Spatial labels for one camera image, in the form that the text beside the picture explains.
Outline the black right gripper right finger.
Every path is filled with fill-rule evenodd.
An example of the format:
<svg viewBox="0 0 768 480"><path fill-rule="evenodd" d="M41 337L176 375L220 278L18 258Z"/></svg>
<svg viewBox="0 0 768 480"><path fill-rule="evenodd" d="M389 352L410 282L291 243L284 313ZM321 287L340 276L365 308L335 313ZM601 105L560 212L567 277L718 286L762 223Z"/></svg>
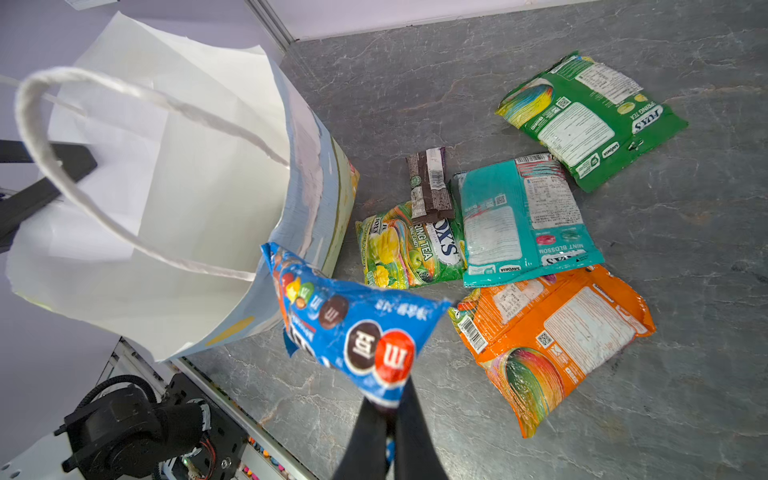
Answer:
<svg viewBox="0 0 768 480"><path fill-rule="evenodd" d="M434 449L414 383L405 384L395 418L394 478L448 480Z"/></svg>

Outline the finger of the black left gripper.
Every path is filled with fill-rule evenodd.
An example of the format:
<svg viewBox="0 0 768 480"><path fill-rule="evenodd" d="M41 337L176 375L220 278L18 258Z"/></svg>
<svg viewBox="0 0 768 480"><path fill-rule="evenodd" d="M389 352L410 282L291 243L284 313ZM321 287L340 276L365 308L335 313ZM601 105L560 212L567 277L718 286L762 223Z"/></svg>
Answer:
<svg viewBox="0 0 768 480"><path fill-rule="evenodd" d="M84 145L53 143L53 150L69 177L79 182L93 172L98 164ZM1 141L2 164L31 164L27 148L21 141ZM1 192L1 251L8 252L22 222L57 200L60 191L47 178L38 180L14 193Z"/></svg>

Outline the blue M&M's packet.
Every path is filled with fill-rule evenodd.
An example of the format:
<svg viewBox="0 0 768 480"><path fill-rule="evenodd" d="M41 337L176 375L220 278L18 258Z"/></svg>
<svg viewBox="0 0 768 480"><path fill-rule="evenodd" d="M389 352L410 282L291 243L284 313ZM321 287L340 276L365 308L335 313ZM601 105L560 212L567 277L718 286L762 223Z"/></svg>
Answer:
<svg viewBox="0 0 768 480"><path fill-rule="evenodd" d="M397 408L415 360L451 303L328 278L274 242L261 251L286 349L306 351L344 373L372 403Z"/></svg>

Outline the white and green paper bag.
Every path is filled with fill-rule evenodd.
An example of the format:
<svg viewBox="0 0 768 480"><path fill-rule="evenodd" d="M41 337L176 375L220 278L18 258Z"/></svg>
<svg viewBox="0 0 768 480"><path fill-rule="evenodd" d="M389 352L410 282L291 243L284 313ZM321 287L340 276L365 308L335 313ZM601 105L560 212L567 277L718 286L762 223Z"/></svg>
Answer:
<svg viewBox="0 0 768 480"><path fill-rule="evenodd" d="M116 14L77 66L238 126L217 132L85 82L60 88L45 123L53 141L91 152L96 169L79 187L111 219L159 251L245 278L152 259L59 199L20 226L6 263L16 295L166 360L281 322L264 243L333 273L359 175L262 48L209 46Z"/></svg>

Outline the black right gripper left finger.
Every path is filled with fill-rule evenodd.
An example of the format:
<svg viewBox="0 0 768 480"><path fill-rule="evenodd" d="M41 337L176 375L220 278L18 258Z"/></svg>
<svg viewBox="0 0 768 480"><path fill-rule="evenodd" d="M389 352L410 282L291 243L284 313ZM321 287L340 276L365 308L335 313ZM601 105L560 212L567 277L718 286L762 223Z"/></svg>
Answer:
<svg viewBox="0 0 768 480"><path fill-rule="evenodd" d="M385 479L387 429L386 415L368 399L363 399L346 452L332 479Z"/></svg>

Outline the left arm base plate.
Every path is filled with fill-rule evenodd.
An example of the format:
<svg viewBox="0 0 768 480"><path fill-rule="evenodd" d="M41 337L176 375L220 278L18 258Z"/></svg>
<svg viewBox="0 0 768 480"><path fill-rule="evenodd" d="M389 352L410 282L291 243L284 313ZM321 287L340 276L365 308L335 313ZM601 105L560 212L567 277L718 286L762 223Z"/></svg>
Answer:
<svg viewBox="0 0 768 480"><path fill-rule="evenodd" d="M164 400L196 403L204 413L203 444L160 466L166 479L235 479L248 440L246 431L214 399L183 373L175 374Z"/></svg>

